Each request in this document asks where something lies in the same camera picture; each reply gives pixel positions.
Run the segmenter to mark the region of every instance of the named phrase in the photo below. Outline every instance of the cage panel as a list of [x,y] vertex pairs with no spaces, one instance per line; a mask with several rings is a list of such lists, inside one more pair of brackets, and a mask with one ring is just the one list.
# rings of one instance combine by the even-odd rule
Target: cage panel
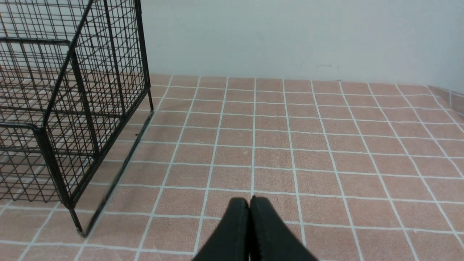
[[0,0],[0,199],[78,200],[149,90],[136,3]]

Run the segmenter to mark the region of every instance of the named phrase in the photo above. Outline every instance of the white grout line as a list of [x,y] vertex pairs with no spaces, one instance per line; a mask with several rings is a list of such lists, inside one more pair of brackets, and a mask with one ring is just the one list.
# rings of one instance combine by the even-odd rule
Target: white grout line
[[[396,88],[399,90],[399,92],[400,92],[401,94],[403,94],[403,92],[402,92],[401,89],[398,87],[398,85],[395,85],[395,86],[396,86]],[[419,120],[421,120],[420,117],[419,117],[419,115],[418,115],[418,113],[416,112],[416,110],[415,110],[414,108],[413,108],[412,110],[413,110],[414,113],[416,114],[417,118],[418,118]],[[425,124],[422,123],[422,126],[427,130],[427,132],[429,133],[429,135],[430,135],[431,137],[433,137],[432,134],[430,133],[430,131],[426,128]],[[442,153],[443,153],[445,156],[447,156],[445,150],[440,146],[440,144],[438,143],[438,141],[435,140],[435,143],[436,143],[437,146],[440,148],[440,150],[442,151]],[[452,161],[451,159],[449,159],[449,161],[454,165],[454,167],[455,167],[456,170],[459,172],[459,174],[460,174],[462,177],[464,177],[463,174],[461,173],[460,169],[459,169],[459,168],[457,167],[457,165],[454,163],[454,161]],[[435,197],[434,193],[433,193],[432,190],[430,189],[429,185],[427,184],[427,182],[426,182],[426,180],[424,179],[424,177],[422,176],[422,174],[420,173],[419,169],[417,169],[417,171],[418,171],[418,174],[419,174],[419,176],[420,176],[422,182],[424,183],[425,187],[427,188],[427,190],[429,191],[430,195],[432,196],[432,199],[435,201],[435,203],[436,203],[438,209],[440,210],[441,214],[442,214],[443,217],[445,218],[446,223],[448,223],[448,226],[451,228],[451,231],[454,233],[456,239],[459,241],[459,244],[460,244],[461,247],[464,249],[464,243],[463,243],[463,241],[461,240],[461,237],[459,237],[458,234],[456,233],[456,231],[455,231],[453,225],[451,224],[451,222],[450,222],[448,216],[447,216],[446,213],[443,211],[443,209],[442,209],[440,203],[438,203],[437,198]]]
[[[312,82],[312,81],[311,81],[311,90],[314,92],[314,86],[313,86],[313,82]],[[359,255],[360,261],[363,261],[364,258],[363,258],[363,256],[362,256],[361,246],[359,245],[358,236],[357,236],[356,230],[355,230],[355,228],[354,228],[353,219],[352,219],[352,217],[351,217],[351,214],[350,214],[350,211],[349,211],[349,207],[348,207],[348,202],[347,202],[347,199],[346,199],[346,197],[345,197],[345,192],[343,191],[342,182],[340,181],[340,177],[339,177],[338,172],[337,172],[337,166],[336,166],[336,164],[335,164],[334,155],[332,154],[332,151],[330,150],[329,139],[327,138],[327,135],[325,135],[324,122],[322,122],[321,112],[319,111],[319,107],[317,106],[316,95],[315,95],[314,93],[313,93],[313,98],[314,98],[314,101],[315,101],[315,103],[316,103],[317,114],[319,115],[319,120],[320,120],[320,122],[321,122],[322,132],[324,133],[324,137],[325,137],[325,142],[326,142],[326,145],[327,145],[327,149],[329,150],[330,160],[332,161],[332,167],[333,167],[333,169],[334,169],[335,176],[336,176],[336,178],[337,178],[338,187],[339,187],[340,192],[341,192],[341,194],[342,194],[343,204],[344,204],[344,206],[345,206],[345,210],[346,210],[347,215],[348,215],[348,221],[349,221],[349,224],[350,224],[350,228],[351,228],[351,231],[353,232],[353,237],[354,237],[354,241],[355,241],[355,243],[356,243],[356,248],[358,249],[358,255]]]
[[256,151],[256,78],[254,80],[253,94],[253,140],[251,145],[251,197],[255,194],[255,151]]
[[[158,86],[158,87],[166,87],[166,85],[154,85],[152,84],[151,85],[152,87],[154,86]],[[173,85],[171,87],[175,87],[175,88],[186,88],[186,89],[192,89],[192,88],[195,88],[195,87],[185,87],[185,86],[177,86],[177,85]],[[223,90],[223,88],[212,88],[212,87],[200,87],[200,89],[212,89],[212,90]],[[252,92],[253,90],[245,90],[245,89],[232,89],[232,88],[229,88],[229,90],[231,91],[248,91],[248,92]],[[258,92],[282,92],[282,91],[263,91],[263,90],[259,90]],[[289,91],[288,93],[306,93],[306,94],[333,94],[333,95],[340,95],[339,93],[327,93],[327,92],[310,92],[310,91]],[[353,94],[353,93],[349,93],[347,95],[355,95],[355,96],[372,96],[370,94]],[[387,95],[387,94],[375,94],[375,96],[379,96],[379,97],[401,97],[401,95]],[[435,96],[434,94],[408,94],[406,96]]]
[[[186,111],[159,111],[159,112],[166,112],[166,113],[183,113],[183,114],[187,114]],[[192,113],[198,113],[198,114],[213,114],[213,115],[219,115],[219,113],[214,113],[214,112],[192,112]],[[224,113],[224,115],[231,115],[231,116],[247,116],[247,117],[251,117],[253,115],[251,114],[233,114],[233,113]],[[284,118],[285,116],[272,116],[272,115],[256,115],[258,117],[271,117],[271,118]],[[303,117],[303,116],[289,116],[289,118],[293,118],[293,119],[319,119],[319,117]],[[352,118],[322,118],[323,120],[333,120],[333,121],[353,121]],[[359,122],[387,122],[386,120],[367,120],[367,119],[356,119],[356,121],[359,121]],[[390,122],[392,123],[420,123],[420,121],[393,121],[393,120],[389,120]],[[436,122],[424,122],[424,124],[433,124],[433,125],[452,125],[454,124],[453,122],[449,122],[449,123],[436,123]],[[128,123],[128,125],[136,125],[136,126],[141,126],[143,124],[135,124],[135,123]],[[167,125],[167,124],[164,124],[164,125],[160,125],[160,124],[151,124],[150,126],[161,126],[161,127],[182,127],[182,125]],[[188,128],[205,128],[205,129],[216,129],[214,127],[195,127],[195,126],[188,126]],[[240,130],[240,128],[230,128],[232,130]]]
[[[216,130],[217,128],[214,127],[187,127],[187,129],[205,129],[205,130]],[[220,128],[221,130],[234,130],[234,131],[250,131],[252,132],[253,130],[249,129],[231,129],[231,128]],[[263,130],[263,129],[255,129],[255,131],[267,131],[267,132],[285,132],[285,130]],[[292,130],[290,133],[303,133],[303,134],[323,134],[322,132],[311,132],[311,131],[298,131],[298,130]],[[347,134],[347,133],[340,133],[340,134],[335,134],[335,133],[327,133],[327,136],[357,136],[359,137],[359,134]],[[364,137],[380,137],[380,138],[392,138],[395,136],[386,136],[386,135],[365,135],[363,134]],[[464,139],[453,139],[453,138],[426,138],[426,137],[415,137],[415,136],[408,136],[408,137],[399,137],[402,139],[423,139],[423,140],[451,140],[451,141],[464,141]],[[134,142],[134,140],[122,140],[118,139],[118,142]],[[161,142],[161,141],[143,141],[142,143],[164,143],[164,144],[174,144],[175,142]],[[190,142],[184,142],[182,144],[198,144],[198,145],[208,145],[204,143],[190,143]],[[232,146],[232,145],[226,145],[226,144],[219,144],[219,146]]]
[[[338,85],[340,86],[340,91],[342,92],[343,99],[345,100],[346,103],[348,103],[347,100],[346,100],[346,98],[345,98],[345,95],[343,95],[342,83],[341,83],[341,82],[338,82]],[[354,119],[354,115],[353,115],[353,113],[352,113],[350,107],[348,107],[348,110],[349,110],[349,113],[351,114],[351,117]],[[404,235],[405,235],[405,237],[406,237],[406,240],[407,240],[408,245],[409,245],[409,248],[411,249],[411,252],[412,252],[412,254],[413,254],[413,256],[414,256],[414,259],[418,261],[419,258],[417,257],[416,249],[415,249],[414,246],[412,245],[411,239],[409,238],[409,235],[408,235],[408,233],[406,232],[406,228],[405,228],[405,226],[404,226],[404,224],[403,224],[403,221],[401,220],[401,217],[400,217],[400,215],[398,214],[398,211],[397,211],[397,209],[396,209],[396,207],[395,207],[395,204],[393,203],[393,200],[392,200],[392,198],[391,198],[391,196],[390,196],[390,193],[388,192],[387,186],[385,185],[385,182],[384,182],[382,176],[380,175],[379,168],[377,167],[377,164],[375,163],[374,157],[372,156],[372,154],[371,154],[371,152],[370,152],[370,149],[369,149],[369,147],[368,147],[368,145],[367,145],[367,143],[366,143],[366,140],[364,139],[364,136],[362,135],[361,130],[360,130],[360,128],[359,128],[359,126],[358,126],[358,124],[357,124],[356,121],[354,121],[354,125],[356,126],[356,128],[357,128],[357,130],[358,130],[358,132],[359,132],[359,134],[360,134],[362,143],[363,143],[364,147],[366,148],[367,154],[369,155],[369,158],[371,159],[372,165],[373,165],[374,168],[375,168],[375,172],[378,174],[380,183],[382,184],[383,190],[385,191],[385,194],[386,194],[386,196],[387,196],[387,198],[388,198],[388,201],[390,202],[390,205],[392,206],[392,210],[393,210],[393,212],[395,213],[395,216],[396,216],[396,218],[397,218],[397,220],[398,220],[398,223],[400,224],[401,228],[403,229],[403,233],[404,233]]]
[[287,116],[287,132],[288,132],[288,137],[289,137],[289,146],[290,146],[290,157],[291,157],[291,164],[292,164],[292,172],[293,172],[293,182],[295,185],[295,194],[296,194],[296,205],[298,207],[298,218],[300,220],[300,229],[301,229],[301,239],[303,242],[303,245],[306,247],[306,233],[304,231],[304,225],[303,225],[303,214],[301,210],[301,201],[300,201],[300,195],[299,195],[299,189],[298,189],[298,179],[296,178],[296,165],[295,165],[295,156],[293,155],[293,143],[291,139],[291,132],[290,132],[290,120],[288,118],[289,112],[287,108],[287,98],[285,95],[285,82],[282,80],[282,89],[283,89],[283,96],[284,96],[284,103],[285,103],[285,115]]
[[430,135],[430,137],[432,137],[432,140],[435,142],[435,144],[438,146],[438,148],[440,148],[440,151],[443,153],[443,155],[445,156],[445,158],[447,158],[451,164],[453,164],[454,168],[458,171],[458,173],[461,175],[462,178],[464,178],[464,175],[463,173],[461,172],[461,170],[459,169],[459,167],[454,163],[454,161],[451,160],[451,158],[446,154],[446,151],[443,149],[443,147],[440,145],[440,143],[437,141],[437,139],[435,139],[432,135],[432,133],[429,131],[429,129],[427,128],[427,126],[422,122],[422,119],[419,117],[419,114],[416,112],[416,110],[414,108],[412,108],[412,110],[414,111],[414,114],[416,115],[416,117],[419,119],[420,123],[422,124],[422,126],[424,127],[424,129],[427,131],[427,133]]
[[197,96],[197,93],[198,93],[198,86],[200,85],[200,80],[201,80],[201,77],[198,77],[197,88],[195,89],[195,94],[193,95],[193,99],[191,99],[190,108],[188,110],[187,116],[185,117],[184,125],[183,125],[183,127],[182,127],[182,129],[180,131],[179,138],[177,139],[177,144],[176,144],[176,146],[174,148],[174,151],[173,151],[173,154],[171,156],[171,161],[169,163],[168,169],[166,170],[166,174],[164,175],[164,179],[163,179],[163,182],[161,184],[160,191],[158,192],[158,196],[156,197],[156,201],[155,201],[155,204],[153,205],[153,209],[151,211],[150,218],[148,219],[148,223],[147,223],[147,225],[145,227],[145,231],[143,232],[142,239],[140,240],[139,248],[137,250],[137,254],[135,255],[135,259],[134,259],[135,261],[137,261],[139,259],[139,257],[140,257],[140,252],[141,252],[141,249],[143,248],[143,243],[145,242],[145,239],[147,238],[148,230],[150,229],[151,222],[153,221],[153,216],[152,215],[155,214],[155,211],[156,211],[156,208],[158,207],[158,204],[160,202],[161,195],[163,193],[164,187],[166,186],[166,181],[168,180],[169,172],[171,171],[171,168],[172,168],[172,165],[173,165],[173,162],[174,162],[174,158],[176,156],[176,152],[177,152],[177,150],[179,148],[180,140],[182,139],[182,134],[184,133],[185,127],[187,125],[188,117],[190,115],[190,112],[192,111],[193,103],[194,103],[195,97]]
[[[168,93],[168,90],[169,90],[169,86],[166,88],[166,91],[164,92],[163,98],[164,98],[164,97],[166,96],[166,94]],[[154,121],[155,116],[156,116],[156,113],[157,113],[157,110],[158,110],[159,107],[160,107],[160,104],[161,104],[161,102],[157,105],[156,108],[154,108],[154,111],[155,111],[155,112],[154,112],[153,117],[151,118],[149,124],[151,124],[151,123]],[[147,133],[147,131],[148,131],[148,128],[145,130],[144,133],[142,133],[142,137],[141,137],[140,141],[143,140],[143,137],[145,136],[145,134]],[[133,157],[133,156],[135,155],[135,153],[137,152],[137,149],[138,149],[138,147],[135,149],[134,154],[132,155],[132,157]],[[121,178],[120,178],[120,180],[119,180],[119,183],[120,183],[120,181],[122,180],[123,177],[124,177],[124,173],[121,175]],[[111,201],[111,199],[113,198],[114,194],[115,194],[115,193],[112,193],[112,195],[111,195],[110,198],[108,199],[108,202]],[[79,249],[79,251],[78,251],[76,257],[74,258],[74,261],[78,261],[78,260],[79,260],[80,256],[82,255],[82,252],[84,251],[84,248],[85,248],[86,246],[89,245],[88,242],[89,242],[90,238],[92,238],[93,233],[95,232],[95,230],[96,230],[96,228],[97,228],[97,225],[99,224],[101,218],[102,218],[103,215],[105,214],[105,209],[107,208],[108,205],[109,205],[109,204],[106,204],[105,207],[102,209],[102,212],[100,213],[99,217],[98,217],[97,220],[95,221],[95,224],[94,224],[93,229],[90,231],[90,233],[88,234],[88,236],[87,236],[87,238],[85,239],[84,243],[82,244],[81,248]]]
[[[145,188],[160,188],[161,186],[148,186],[148,185],[130,185],[132,187],[145,187]],[[178,186],[165,186],[165,189],[191,189],[191,190],[206,190],[206,188],[197,188],[197,187],[178,187]],[[239,192],[239,193],[250,193],[250,190],[246,189],[219,189],[219,188],[209,188],[210,191],[226,191],[226,192]],[[290,195],[290,196],[296,196],[296,193],[293,192],[283,192],[283,191],[265,191],[265,190],[255,190],[256,193],[260,194],[269,194],[269,195]],[[341,195],[330,195],[330,194],[312,194],[312,193],[298,193],[300,196],[312,196],[312,197],[326,197],[326,198],[350,198],[350,199],[361,199],[361,200],[379,200],[379,201],[390,201],[389,198],[382,198],[382,197],[362,197],[362,196],[341,196]],[[393,201],[399,201],[399,202],[419,202],[419,203],[442,203],[442,204],[455,204],[455,205],[464,205],[463,202],[456,202],[456,201],[435,201],[435,200],[421,200],[421,199],[402,199],[402,198],[391,198]],[[44,207],[23,207],[23,206],[3,206],[5,209],[23,209],[23,210],[53,210],[53,208],[44,208]],[[62,208],[62,209],[56,209],[55,211],[67,211],[67,209]],[[76,212],[81,212],[81,213],[93,213],[91,210],[79,210],[76,209]],[[116,214],[121,214],[121,215],[147,215],[147,213],[139,213],[139,212],[108,212],[105,211],[105,214],[111,214],[111,215],[116,215]]]
[[[150,164],[169,164],[168,162],[156,162],[156,161],[132,161],[133,163],[150,163]],[[173,163],[173,165],[186,165],[186,166],[211,166],[210,164],[205,163]],[[227,168],[251,168],[250,165],[223,165],[223,164],[215,164],[216,167],[227,167]],[[292,170],[288,168],[278,168],[278,167],[265,167],[265,166],[256,166],[255,168],[258,169],[267,169],[267,170]],[[315,169],[300,169],[296,168],[296,170],[308,171],[308,172],[327,172],[327,173],[335,173],[333,170],[315,170]],[[378,175],[376,173],[362,173],[362,172],[352,172],[352,171],[338,171],[339,174],[358,174],[358,175]],[[382,176],[400,176],[400,177],[419,177],[418,175],[403,175],[403,174],[380,174]],[[426,178],[435,178],[435,179],[456,179],[462,180],[462,177],[447,177],[447,176],[423,176]]]
[[448,113],[448,111],[438,102],[437,98],[434,98],[435,99],[435,102],[438,103],[438,105],[440,105],[440,107],[445,111],[445,113],[448,115],[448,117],[450,117],[450,119],[453,121],[453,123],[461,130],[461,132],[464,133],[464,129],[462,128],[462,126],[456,122],[456,120]]
[[[213,146],[210,144],[196,144],[198,146]],[[238,148],[251,148],[250,146],[236,146],[236,145],[224,145],[220,147],[238,147]],[[256,147],[257,149],[268,149],[268,150],[290,150],[286,148],[271,148],[271,147]],[[329,150],[309,150],[309,149],[293,149],[297,151],[309,151],[309,152],[329,152]],[[336,153],[347,153],[347,154],[363,154],[368,155],[367,152],[363,151],[343,151],[343,150],[331,150]],[[380,155],[380,156],[408,156],[408,154],[394,154],[394,153],[375,153],[371,152],[372,155]],[[411,155],[413,157],[422,157],[422,158],[446,158],[446,159],[464,159],[464,157],[447,157],[447,156],[432,156],[432,155]],[[159,163],[159,162],[152,162],[152,161],[134,161],[140,163]]]
[[220,126],[222,123],[222,113],[224,112],[224,106],[226,104],[226,96],[227,96],[227,88],[229,86],[229,78],[227,78],[226,81],[226,89],[224,91],[224,97],[222,100],[222,108],[221,108],[221,116],[219,117],[219,123],[218,123],[218,130],[216,131],[216,139],[214,141],[214,148],[213,148],[213,155],[211,157],[211,167],[209,168],[209,173],[208,173],[208,181],[206,183],[206,189],[205,189],[205,196],[203,199],[203,205],[201,207],[201,215],[200,215],[200,222],[198,224],[198,230],[197,230],[197,236],[195,239],[195,246],[193,248],[193,252],[197,253],[198,252],[198,247],[200,246],[200,236],[201,236],[201,229],[203,227],[203,219],[205,216],[205,211],[206,211],[206,202],[208,201],[208,195],[209,195],[209,187],[211,185],[211,177],[213,175],[213,168],[214,168],[214,159],[216,157],[216,150],[218,148],[218,141],[219,141],[219,133],[220,133]]
[[40,232],[45,228],[45,226],[48,224],[48,222],[50,221],[50,219],[52,218],[52,215],[53,213],[55,212],[55,210],[58,208],[58,206],[60,205],[60,202],[57,202],[55,203],[55,207],[50,211],[50,213],[48,214],[47,218],[45,219],[44,223],[42,224],[42,226],[40,226],[40,228],[37,230],[37,232],[35,233],[35,236],[32,238],[31,242],[27,245],[27,247],[24,249],[23,253],[21,254],[21,256],[19,257],[19,261],[22,261],[24,259],[24,257],[26,256],[27,252],[29,251],[29,249],[31,249],[31,246],[32,244],[34,244],[37,240],[37,238],[39,237],[39,234]]
[[[169,102],[169,100],[183,100],[183,101],[190,101],[192,99],[189,99],[189,98],[166,98],[165,100],[163,101],[166,101],[166,102]],[[210,100],[210,99],[196,99],[197,101],[204,101],[204,102],[221,102],[220,100]],[[245,103],[245,104],[253,104],[254,102],[252,101],[226,101],[226,102],[230,102],[230,103]],[[278,104],[278,105],[285,105],[285,103],[276,103],[276,102],[255,102],[256,104]],[[305,103],[305,104],[302,104],[302,103],[288,103],[287,105],[297,105],[297,106],[315,106],[314,104],[310,104],[310,103]],[[374,107],[374,106],[353,106],[353,105],[349,105],[347,103],[347,105],[330,105],[330,104],[319,104],[318,105],[319,107],[346,107],[346,106],[350,106],[352,108],[361,108],[361,109],[366,109],[366,108],[373,108],[373,109],[377,109],[377,108],[384,108],[384,109],[409,109],[410,107]],[[426,108],[426,107],[419,107],[419,106],[414,106],[414,108],[417,108],[417,109],[423,109],[423,110],[430,110],[430,111],[441,111],[440,108]],[[140,109],[139,111],[150,111],[149,109]],[[160,110],[162,112],[174,112],[173,110]],[[218,113],[214,113],[214,112],[201,112],[201,111],[193,111],[194,113],[204,113],[204,114],[218,114]]]

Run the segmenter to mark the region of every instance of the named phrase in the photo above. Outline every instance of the wire cage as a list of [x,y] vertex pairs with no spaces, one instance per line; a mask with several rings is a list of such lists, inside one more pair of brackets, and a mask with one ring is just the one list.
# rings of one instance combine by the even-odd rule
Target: wire cage
[[151,97],[141,14],[140,0],[0,0],[0,199],[61,201],[89,233],[123,169],[85,231],[75,206]]

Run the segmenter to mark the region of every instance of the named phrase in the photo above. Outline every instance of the tiled floor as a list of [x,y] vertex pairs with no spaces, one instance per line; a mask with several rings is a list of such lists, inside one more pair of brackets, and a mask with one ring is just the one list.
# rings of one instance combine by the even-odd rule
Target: tiled floor
[[[464,121],[430,88],[152,78],[157,113],[88,239],[0,201],[0,260],[190,260],[231,197],[268,197],[321,260],[464,260]],[[148,115],[84,193],[88,219]]]

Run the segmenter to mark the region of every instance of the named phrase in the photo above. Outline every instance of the black wire cage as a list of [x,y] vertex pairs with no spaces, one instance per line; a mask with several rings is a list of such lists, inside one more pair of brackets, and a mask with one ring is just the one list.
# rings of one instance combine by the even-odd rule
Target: black wire cage
[[140,0],[0,0],[0,199],[75,206],[150,97]]

